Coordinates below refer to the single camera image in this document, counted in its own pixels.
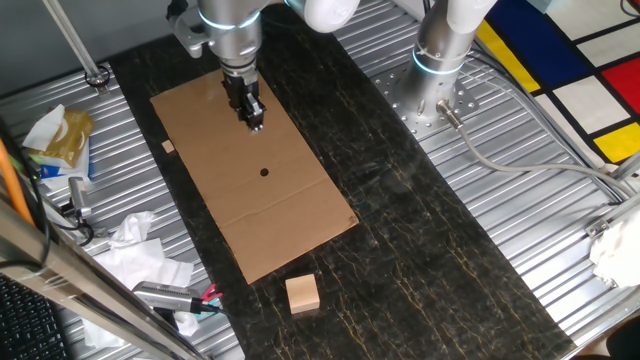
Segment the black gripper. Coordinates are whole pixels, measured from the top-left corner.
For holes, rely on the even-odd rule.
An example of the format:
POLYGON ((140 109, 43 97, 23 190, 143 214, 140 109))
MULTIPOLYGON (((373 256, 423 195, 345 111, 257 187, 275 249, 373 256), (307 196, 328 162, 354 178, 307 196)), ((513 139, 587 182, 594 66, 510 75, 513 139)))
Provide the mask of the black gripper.
POLYGON ((258 72, 247 70, 223 71, 222 82, 229 104, 232 108, 240 108, 239 116, 251 131, 263 128, 264 109, 259 101, 258 72))

